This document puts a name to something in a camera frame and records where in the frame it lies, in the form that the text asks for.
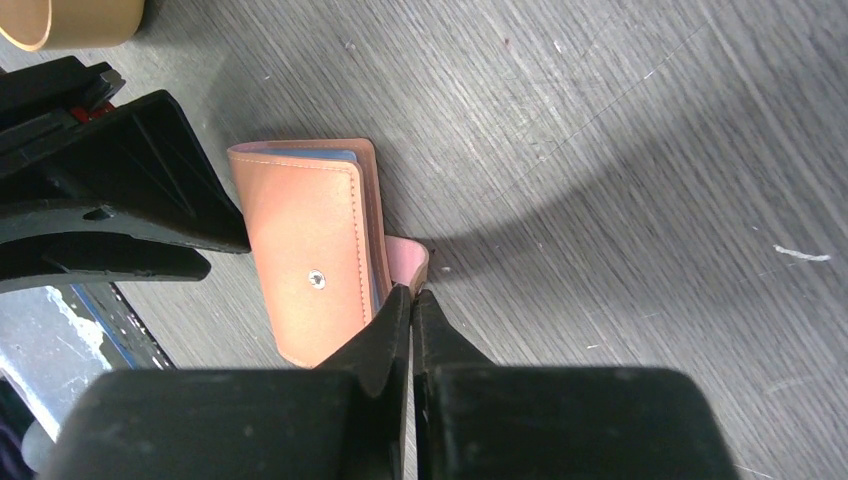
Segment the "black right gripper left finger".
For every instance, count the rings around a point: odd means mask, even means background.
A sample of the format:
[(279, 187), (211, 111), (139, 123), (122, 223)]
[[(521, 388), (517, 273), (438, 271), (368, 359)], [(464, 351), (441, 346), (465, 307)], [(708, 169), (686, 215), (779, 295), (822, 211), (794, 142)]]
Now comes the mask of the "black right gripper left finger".
[(116, 370), (67, 417), (46, 479), (399, 479), (411, 294), (312, 369)]

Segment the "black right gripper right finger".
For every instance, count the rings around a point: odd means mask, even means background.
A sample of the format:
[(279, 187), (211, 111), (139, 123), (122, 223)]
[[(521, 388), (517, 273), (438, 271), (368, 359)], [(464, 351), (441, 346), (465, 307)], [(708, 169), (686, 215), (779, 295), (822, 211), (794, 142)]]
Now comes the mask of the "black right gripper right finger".
[(423, 291), (412, 310), (422, 479), (734, 479), (693, 380), (655, 367), (505, 366)]

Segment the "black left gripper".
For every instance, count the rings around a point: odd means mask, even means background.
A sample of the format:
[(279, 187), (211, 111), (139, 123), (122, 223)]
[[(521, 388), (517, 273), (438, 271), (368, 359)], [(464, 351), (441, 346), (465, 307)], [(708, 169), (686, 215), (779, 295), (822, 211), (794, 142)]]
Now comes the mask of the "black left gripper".
[(182, 108), (67, 56), (1, 75), (1, 289), (199, 281), (205, 251), (250, 251)]

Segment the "tan leather card holder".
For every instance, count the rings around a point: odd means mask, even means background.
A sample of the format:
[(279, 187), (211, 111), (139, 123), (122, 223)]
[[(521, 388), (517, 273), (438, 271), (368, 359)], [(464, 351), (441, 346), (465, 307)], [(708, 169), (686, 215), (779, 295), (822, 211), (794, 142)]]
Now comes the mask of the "tan leather card holder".
[(366, 138), (243, 143), (228, 150), (278, 352), (328, 359), (376, 316), (391, 288), (418, 293), (429, 250), (384, 228)]

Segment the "yellow oval tray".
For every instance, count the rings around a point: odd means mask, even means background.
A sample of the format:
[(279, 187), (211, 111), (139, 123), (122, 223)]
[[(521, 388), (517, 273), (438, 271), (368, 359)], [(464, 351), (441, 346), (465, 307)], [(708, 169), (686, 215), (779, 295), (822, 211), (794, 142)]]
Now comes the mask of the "yellow oval tray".
[(28, 52), (106, 48), (138, 30), (144, 0), (6, 0), (1, 34)]

